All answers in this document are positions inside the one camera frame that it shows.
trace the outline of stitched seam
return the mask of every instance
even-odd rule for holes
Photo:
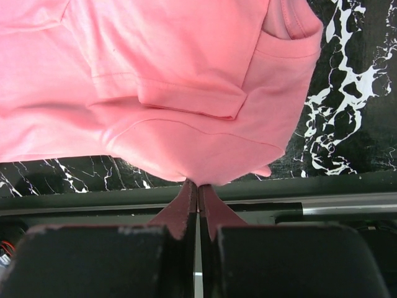
[[[276,58],[276,59],[302,59],[302,58],[309,58],[309,57],[311,57],[311,56],[318,55],[318,53],[320,53],[321,50],[318,50],[316,53],[313,53],[313,54],[310,54],[310,55],[307,55],[307,56],[299,56],[299,57],[279,57],[279,56],[273,56],[273,55],[270,55],[270,54],[268,54],[268,53],[261,52],[261,51],[258,50],[258,49],[255,50],[255,52],[257,52],[257,53],[260,54],[260,55],[263,55],[263,56],[266,56],[266,57],[272,57],[272,58]]]
[[[299,20],[298,20],[298,17],[297,17],[295,8],[294,8],[294,6],[293,6],[293,1],[291,2],[291,8],[292,8],[292,12],[293,12],[293,16],[294,16],[294,18],[295,18],[295,21],[297,22],[297,24],[298,24],[300,30],[302,31],[303,36],[304,36],[305,38],[307,38],[308,35],[306,34],[305,30],[303,30],[303,27],[302,27],[302,25],[300,24],[300,22],[299,22]]]
[[[127,130],[130,130],[132,127],[134,127],[134,126],[136,126],[138,124],[143,123],[143,122],[147,122],[147,121],[154,121],[154,120],[168,121],[168,122],[183,124],[183,125],[186,125],[186,126],[192,128],[192,129],[198,131],[198,132],[201,132],[201,133],[203,133],[205,135],[230,135],[232,137],[240,138],[240,139],[245,140],[245,141],[249,141],[249,142],[253,142],[253,143],[257,143],[257,144],[262,144],[262,145],[268,145],[268,146],[271,146],[271,147],[274,147],[274,148],[280,150],[282,153],[285,153],[285,150],[281,149],[280,147],[278,147],[276,145],[272,145],[272,144],[265,143],[265,142],[258,142],[258,141],[250,140],[249,138],[243,138],[243,137],[240,137],[239,135],[233,135],[232,133],[224,133],[224,132],[222,132],[222,133],[207,133],[207,132],[203,132],[200,129],[197,129],[197,128],[189,125],[189,124],[186,124],[186,123],[183,123],[183,122],[179,122],[179,121],[166,120],[166,119],[147,119],[147,120],[142,120],[142,121],[136,122],[136,123],[132,124],[131,126],[129,126],[128,128],[126,128],[125,130],[123,130],[122,132],[118,133],[108,143],[114,142],[116,138],[118,138],[119,136],[123,135],[125,132],[127,132]]]
[[[103,78],[105,76],[114,76],[114,75],[133,75],[133,73],[109,73],[109,74],[100,74],[99,76],[92,76],[92,78]]]
[[[62,21],[63,17],[65,16],[66,10],[68,9],[70,2],[71,2],[71,0],[68,0],[68,3],[66,3],[65,9],[63,10],[63,13],[61,15],[60,22]]]
[[[249,57],[249,61],[248,61],[247,67],[245,68],[243,79],[241,80],[241,84],[239,84],[239,88],[240,89],[243,88],[243,84],[244,84],[244,82],[246,80],[246,77],[247,77],[247,74],[248,74],[248,71],[249,71],[249,67],[250,67],[251,62],[252,62],[252,58],[254,57],[255,49],[257,47],[259,38],[261,37],[262,25],[264,23],[266,15],[267,15],[267,13],[269,11],[269,4],[270,4],[270,0],[266,0],[266,3],[264,4],[264,5],[266,5],[265,14],[264,14],[263,18],[260,19],[260,21],[259,21],[259,23],[257,25],[257,28],[254,31],[254,37],[255,38],[252,38],[252,45],[249,47],[249,52],[252,53],[252,54]]]
[[[180,86],[180,85],[177,85],[177,84],[164,83],[164,82],[156,81],[156,80],[153,80],[153,79],[145,79],[145,80],[152,81],[152,82],[155,82],[155,83],[161,83],[161,84],[170,85],[172,87],[177,88],[177,91],[182,93],[182,94],[199,93],[201,96],[208,95],[207,92],[202,91],[201,89],[197,89],[197,88],[183,87],[183,86]],[[125,78],[125,79],[110,78],[110,79],[107,79],[107,80],[101,80],[100,82],[94,82],[94,85],[98,85],[98,84],[101,84],[101,83],[108,83],[108,82],[112,82],[112,81],[135,81],[135,78],[134,79],[132,79],[132,78],[130,78],[130,79],[128,79],[128,78]],[[158,89],[158,90],[173,91],[173,90],[171,90],[169,88],[162,88],[162,87],[155,86],[155,85],[152,85],[152,84],[147,84],[147,83],[145,84],[143,82],[136,82],[136,84],[140,85],[140,86],[146,86],[146,87],[155,88],[155,89]],[[229,96],[241,97],[241,96],[246,96],[246,94],[244,93],[242,95],[229,95]],[[215,96],[213,98],[214,99],[219,99],[221,101],[228,101],[228,102],[238,101],[238,99],[227,99],[227,98],[220,98],[220,97],[215,97]]]
[[[294,39],[293,34],[291,33],[291,30],[290,30],[287,13],[285,12],[285,0],[281,0],[281,10],[282,10],[283,19],[285,22],[285,28],[287,29],[288,35],[290,36],[291,39]]]

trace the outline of black and white marble pattern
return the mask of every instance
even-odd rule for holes
[[[397,169],[397,0],[308,0],[322,52],[287,154],[271,179]],[[250,174],[239,180],[264,178]],[[0,164],[0,197],[171,186],[121,159]]]

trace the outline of pink fabric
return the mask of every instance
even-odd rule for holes
[[[268,176],[322,30],[306,0],[0,2],[0,162],[108,154],[199,185]]]

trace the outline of pink t-shirt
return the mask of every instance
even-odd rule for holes
[[[0,162],[108,154],[198,185],[268,176],[322,31],[306,0],[0,2]]]

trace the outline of red wire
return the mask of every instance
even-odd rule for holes
[[[15,246],[12,245],[11,243],[9,243],[8,241],[3,240],[2,242],[5,243],[6,245],[8,245],[9,247],[11,247],[12,250],[15,250]]]
[[[0,247],[1,247],[3,250],[5,250],[6,253],[8,253],[10,256],[12,256],[12,253],[10,253],[10,252],[8,251],[8,249],[7,249],[3,244],[0,245]]]

